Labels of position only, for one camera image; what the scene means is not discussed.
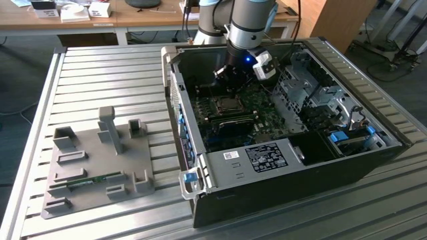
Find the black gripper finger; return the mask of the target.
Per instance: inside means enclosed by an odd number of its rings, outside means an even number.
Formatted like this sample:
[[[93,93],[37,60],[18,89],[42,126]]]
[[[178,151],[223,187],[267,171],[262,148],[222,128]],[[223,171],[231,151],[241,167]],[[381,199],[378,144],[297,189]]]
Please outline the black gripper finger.
[[[226,89],[230,98],[234,99],[237,97],[237,86],[229,75],[227,67],[222,67],[221,69],[215,70],[214,76],[218,84]]]
[[[253,75],[238,75],[234,78],[233,81],[233,98],[237,98],[238,93],[242,91],[242,89],[245,89],[247,87],[247,85],[253,82],[254,80],[254,76]]]

